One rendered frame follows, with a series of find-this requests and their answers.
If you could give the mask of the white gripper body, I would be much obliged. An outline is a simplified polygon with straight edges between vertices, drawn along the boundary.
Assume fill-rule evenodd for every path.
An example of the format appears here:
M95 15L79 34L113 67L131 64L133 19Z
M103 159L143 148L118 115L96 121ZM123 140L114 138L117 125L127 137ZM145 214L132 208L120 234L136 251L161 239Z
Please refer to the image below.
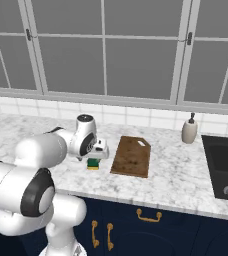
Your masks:
M108 159L109 158L109 149L96 150L93 149L88 154L85 155L85 158L92 159Z

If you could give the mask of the green and yellow sponge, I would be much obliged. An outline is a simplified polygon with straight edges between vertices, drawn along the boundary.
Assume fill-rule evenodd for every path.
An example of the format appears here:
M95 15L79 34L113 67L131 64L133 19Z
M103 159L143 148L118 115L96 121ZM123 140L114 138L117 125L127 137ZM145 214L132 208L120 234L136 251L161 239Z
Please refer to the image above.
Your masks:
M87 169L88 170L98 170L100 159L88 158L87 159Z

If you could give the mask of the brown wooden cutting board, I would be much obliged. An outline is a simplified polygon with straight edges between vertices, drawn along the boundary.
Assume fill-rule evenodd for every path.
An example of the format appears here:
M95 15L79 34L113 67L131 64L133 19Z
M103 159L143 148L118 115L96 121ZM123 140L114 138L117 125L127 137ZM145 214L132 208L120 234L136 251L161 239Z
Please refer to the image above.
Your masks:
M151 145L141 137L122 136L111 166L112 174L148 177Z

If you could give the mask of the navy cupboard door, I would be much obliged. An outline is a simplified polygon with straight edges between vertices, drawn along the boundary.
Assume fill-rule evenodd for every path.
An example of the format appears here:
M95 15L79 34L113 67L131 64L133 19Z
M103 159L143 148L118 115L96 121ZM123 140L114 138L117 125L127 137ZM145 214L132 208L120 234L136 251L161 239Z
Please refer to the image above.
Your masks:
M112 224L111 241L114 248L108 251L106 230L105 256L191 256L195 232L121 221Z
M198 238L198 256L228 256L228 221L203 219Z
M93 246L92 234L101 241L101 208L95 199L83 197L87 206L87 213L84 221L74 228L78 242L84 247L87 256L102 256L102 245Z

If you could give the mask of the beige soap dispenser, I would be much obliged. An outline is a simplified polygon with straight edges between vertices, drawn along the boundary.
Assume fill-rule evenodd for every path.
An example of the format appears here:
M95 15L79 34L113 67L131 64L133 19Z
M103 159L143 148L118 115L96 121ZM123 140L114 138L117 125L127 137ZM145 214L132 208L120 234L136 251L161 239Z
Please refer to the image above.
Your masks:
M192 112L190 118L184 122L182 127L181 138L186 144L192 144L196 138L198 123L194 120L195 113Z

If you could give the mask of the grey framed window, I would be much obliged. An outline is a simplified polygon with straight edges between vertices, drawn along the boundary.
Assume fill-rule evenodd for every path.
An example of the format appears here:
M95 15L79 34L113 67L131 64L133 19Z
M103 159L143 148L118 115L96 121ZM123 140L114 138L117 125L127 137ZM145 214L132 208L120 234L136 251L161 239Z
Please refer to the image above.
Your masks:
M0 96L228 114L228 0L0 0Z

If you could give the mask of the navy drawer front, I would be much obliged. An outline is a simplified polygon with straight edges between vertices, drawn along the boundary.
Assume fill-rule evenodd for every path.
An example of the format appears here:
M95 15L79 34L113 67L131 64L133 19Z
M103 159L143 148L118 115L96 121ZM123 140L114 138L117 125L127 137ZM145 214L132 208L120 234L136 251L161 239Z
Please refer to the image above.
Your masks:
M163 227L178 227L186 231L195 230L200 223L199 217L190 214L108 201L102 202L102 214L108 220L136 224L153 223Z

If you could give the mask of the black sink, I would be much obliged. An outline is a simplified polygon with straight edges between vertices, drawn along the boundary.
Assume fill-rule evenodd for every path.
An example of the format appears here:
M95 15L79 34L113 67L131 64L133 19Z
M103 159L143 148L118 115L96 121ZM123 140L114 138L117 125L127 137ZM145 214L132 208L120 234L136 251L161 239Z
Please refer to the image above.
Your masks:
M228 200L228 138L202 135L214 196Z

